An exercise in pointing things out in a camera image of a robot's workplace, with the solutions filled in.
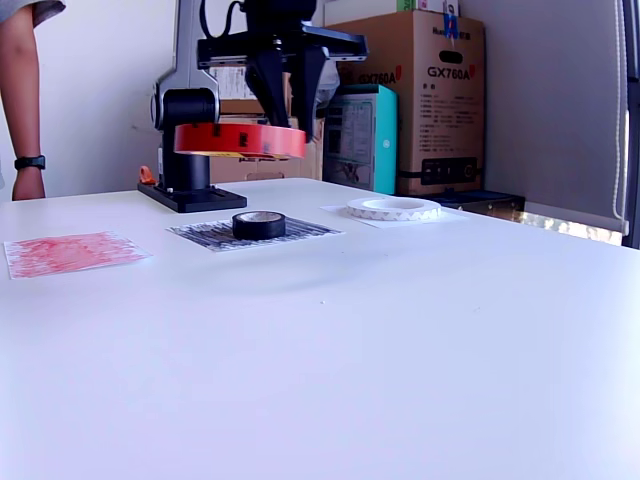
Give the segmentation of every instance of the black smartwatch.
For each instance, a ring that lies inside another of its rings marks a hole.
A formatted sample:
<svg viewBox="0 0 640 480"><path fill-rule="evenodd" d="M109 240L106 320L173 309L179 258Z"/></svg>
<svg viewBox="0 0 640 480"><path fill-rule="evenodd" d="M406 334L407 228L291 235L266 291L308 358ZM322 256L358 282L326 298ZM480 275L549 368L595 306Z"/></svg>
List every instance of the black smartwatch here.
<svg viewBox="0 0 640 480"><path fill-rule="evenodd" d="M22 157L16 160L15 162L16 170L22 170L27 167L36 167L40 170L44 170L45 168L45 158L44 155L40 155L39 157Z"/></svg>

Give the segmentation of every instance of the black tape roll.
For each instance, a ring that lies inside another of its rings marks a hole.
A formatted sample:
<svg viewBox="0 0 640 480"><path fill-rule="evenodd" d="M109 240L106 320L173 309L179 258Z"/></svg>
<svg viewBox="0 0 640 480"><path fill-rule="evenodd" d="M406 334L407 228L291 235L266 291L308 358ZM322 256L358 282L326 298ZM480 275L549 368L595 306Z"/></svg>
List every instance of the black tape roll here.
<svg viewBox="0 0 640 480"><path fill-rule="evenodd" d="M286 233L286 217L280 213L247 212L233 217L233 236L238 240L270 240Z"/></svg>

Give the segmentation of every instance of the white tape roll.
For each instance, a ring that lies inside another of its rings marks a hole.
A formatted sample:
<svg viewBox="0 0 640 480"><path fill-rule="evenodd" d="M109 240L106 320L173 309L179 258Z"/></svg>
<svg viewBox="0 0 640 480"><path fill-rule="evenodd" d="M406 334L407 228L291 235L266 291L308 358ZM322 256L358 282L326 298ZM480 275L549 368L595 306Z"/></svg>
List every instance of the white tape roll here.
<svg viewBox="0 0 640 480"><path fill-rule="evenodd" d="M353 217L389 222L435 220L440 211L438 203L419 198L375 197L347 204L347 212Z"/></svg>

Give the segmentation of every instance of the red scribbled paper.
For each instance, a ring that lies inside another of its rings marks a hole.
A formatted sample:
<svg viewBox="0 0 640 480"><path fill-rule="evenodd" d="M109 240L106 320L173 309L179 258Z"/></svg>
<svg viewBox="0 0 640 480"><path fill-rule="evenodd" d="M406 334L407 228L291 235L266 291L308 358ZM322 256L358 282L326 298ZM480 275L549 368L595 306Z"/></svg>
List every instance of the red scribbled paper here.
<svg viewBox="0 0 640 480"><path fill-rule="evenodd" d="M11 278L33 278L131 263L150 255L114 232L4 244Z"/></svg>

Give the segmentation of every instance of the orange object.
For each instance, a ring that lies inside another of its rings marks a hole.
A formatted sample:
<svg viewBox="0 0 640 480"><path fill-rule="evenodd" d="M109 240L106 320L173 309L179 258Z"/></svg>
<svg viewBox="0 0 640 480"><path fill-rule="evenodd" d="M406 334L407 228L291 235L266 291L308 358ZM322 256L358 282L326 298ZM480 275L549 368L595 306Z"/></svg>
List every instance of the orange object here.
<svg viewBox="0 0 640 480"><path fill-rule="evenodd" d="M140 167L140 183L143 185L155 185L157 183L153 178L151 169L147 166Z"/></svg>
<svg viewBox="0 0 640 480"><path fill-rule="evenodd" d="M175 152L232 158L304 158L306 134L294 128L235 123L176 127Z"/></svg>

